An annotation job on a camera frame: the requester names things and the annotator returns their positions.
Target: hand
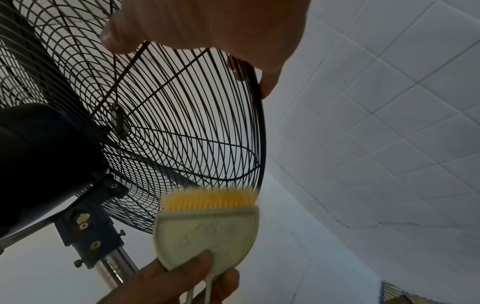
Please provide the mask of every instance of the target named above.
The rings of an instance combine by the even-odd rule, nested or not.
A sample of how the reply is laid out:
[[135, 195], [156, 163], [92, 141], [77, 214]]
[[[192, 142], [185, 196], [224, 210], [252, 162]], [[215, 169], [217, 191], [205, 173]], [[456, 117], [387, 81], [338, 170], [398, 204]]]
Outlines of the hand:
[[310, 0], [122, 0], [100, 39], [117, 54], [131, 53], [143, 41], [173, 49], [221, 49], [262, 70], [263, 99], [302, 38], [309, 4]]
[[[166, 271], [158, 260], [141, 269], [130, 280], [117, 287], [98, 304], [174, 304], [182, 293], [193, 289], [208, 274], [213, 255], [204, 251], [185, 264]], [[221, 304], [239, 287], [240, 274], [235, 269], [225, 272], [213, 282], [211, 304]], [[204, 291], [193, 304], [204, 303]]]

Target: metal fan grill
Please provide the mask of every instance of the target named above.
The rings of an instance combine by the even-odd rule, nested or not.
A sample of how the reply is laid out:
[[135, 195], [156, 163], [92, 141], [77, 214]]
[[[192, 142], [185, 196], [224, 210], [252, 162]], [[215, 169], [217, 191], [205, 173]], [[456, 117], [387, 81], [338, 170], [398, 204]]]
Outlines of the metal fan grill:
[[[48, 208], [32, 200], [61, 183], [64, 194], [72, 194], [75, 186], [74, 193], [85, 201], [109, 180], [116, 194], [101, 196], [102, 201], [93, 195], [96, 204], [148, 233], [163, 208], [159, 199], [172, 189], [258, 188], [262, 183], [266, 136], [253, 68], [242, 64], [247, 78], [238, 82], [220, 50], [172, 50], [153, 43], [113, 56], [99, 35], [119, 5], [105, 0], [0, 0], [0, 127], [26, 138], [28, 145], [36, 145], [34, 150], [44, 149], [45, 142], [61, 147], [55, 158], [42, 150], [44, 154], [36, 155], [43, 158], [25, 161], [12, 148], [12, 137], [4, 137], [3, 193], [13, 192], [15, 183], [32, 184], [13, 211], [18, 216], [9, 215], [18, 220], [3, 228], [5, 237], [57, 205], [57, 197], [55, 203], [51, 200], [56, 194], [45, 195]], [[63, 133], [53, 140], [43, 130]], [[62, 146], [64, 142], [70, 147]], [[94, 153], [86, 162], [90, 150]], [[42, 167], [44, 158], [56, 169]], [[67, 185], [71, 175], [87, 180]], [[62, 216], [48, 223], [57, 225]], [[68, 224], [74, 221], [71, 216], [76, 218], [73, 224], [80, 223], [77, 212]], [[31, 232], [18, 232], [16, 240]]]

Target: screw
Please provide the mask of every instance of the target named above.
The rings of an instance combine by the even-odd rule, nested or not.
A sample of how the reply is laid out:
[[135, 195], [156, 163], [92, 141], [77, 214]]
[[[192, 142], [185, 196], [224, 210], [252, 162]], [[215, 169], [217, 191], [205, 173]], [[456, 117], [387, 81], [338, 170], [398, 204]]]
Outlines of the screw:
[[76, 217], [75, 222], [76, 222], [78, 225], [82, 225], [83, 223], [85, 223], [86, 221], [88, 221], [89, 218], [90, 218], [90, 214], [88, 214], [88, 213], [81, 213], [81, 214], [79, 214], [79, 215]]
[[83, 264], [84, 264], [84, 261], [82, 261], [81, 259], [78, 259], [75, 262], [73, 262], [73, 265], [77, 268], [80, 268]]
[[93, 243], [90, 245], [90, 250], [98, 249], [101, 244], [102, 244], [102, 242], [100, 242], [100, 241], [95, 241], [95, 242], [93, 242]]
[[84, 230], [89, 226], [87, 222], [80, 224], [80, 230]]

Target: fan motor housing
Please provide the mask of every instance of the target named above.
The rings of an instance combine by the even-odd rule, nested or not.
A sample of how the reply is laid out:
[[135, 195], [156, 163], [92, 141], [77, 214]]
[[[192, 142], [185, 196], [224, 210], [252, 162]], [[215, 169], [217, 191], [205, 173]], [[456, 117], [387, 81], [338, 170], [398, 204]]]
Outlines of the fan motor housing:
[[107, 167], [100, 148], [49, 106], [0, 109], [0, 238], [83, 190]]

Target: electric fan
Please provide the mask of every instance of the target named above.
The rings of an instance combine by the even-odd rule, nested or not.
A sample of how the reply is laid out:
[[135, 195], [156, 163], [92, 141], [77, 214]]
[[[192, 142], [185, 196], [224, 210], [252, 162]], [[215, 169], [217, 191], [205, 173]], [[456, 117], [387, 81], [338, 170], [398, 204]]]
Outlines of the electric fan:
[[136, 268], [110, 217], [152, 233], [173, 189], [259, 188], [266, 157], [254, 69], [238, 82], [220, 50], [151, 43], [113, 56], [99, 35], [118, 9], [0, 0], [0, 252], [54, 223], [112, 285]]

